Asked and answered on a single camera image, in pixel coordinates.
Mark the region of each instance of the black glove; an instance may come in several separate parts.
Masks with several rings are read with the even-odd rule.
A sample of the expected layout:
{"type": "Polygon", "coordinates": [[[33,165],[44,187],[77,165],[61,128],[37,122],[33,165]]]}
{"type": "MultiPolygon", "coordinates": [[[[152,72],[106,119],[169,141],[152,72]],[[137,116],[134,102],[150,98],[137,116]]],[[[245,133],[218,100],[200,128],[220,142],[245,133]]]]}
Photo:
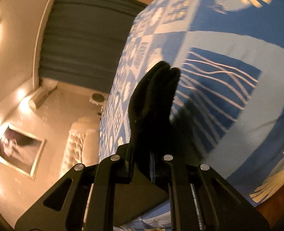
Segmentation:
{"type": "Polygon", "coordinates": [[[134,159],[139,170],[152,181],[162,156],[175,153],[177,141],[169,115],[179,78],[178,68],[170,69],[168,63],[160,61],[141,79],[129,102],[134,159]]]}

